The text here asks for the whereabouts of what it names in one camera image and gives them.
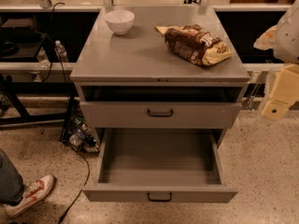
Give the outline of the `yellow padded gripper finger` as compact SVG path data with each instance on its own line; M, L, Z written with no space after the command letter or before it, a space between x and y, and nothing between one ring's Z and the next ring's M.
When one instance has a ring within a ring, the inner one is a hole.
M275 80L262 111L269 120L283 118L290 107L299 101L299 65L288 64L275 73Z

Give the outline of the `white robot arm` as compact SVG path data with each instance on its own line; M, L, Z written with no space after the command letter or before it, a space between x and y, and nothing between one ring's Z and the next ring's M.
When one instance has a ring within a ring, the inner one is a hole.
M275 73L275 80L262 111L269 120L281 119L299 101L299 0L266 30L253 44L260 50L273 50L285 65Z

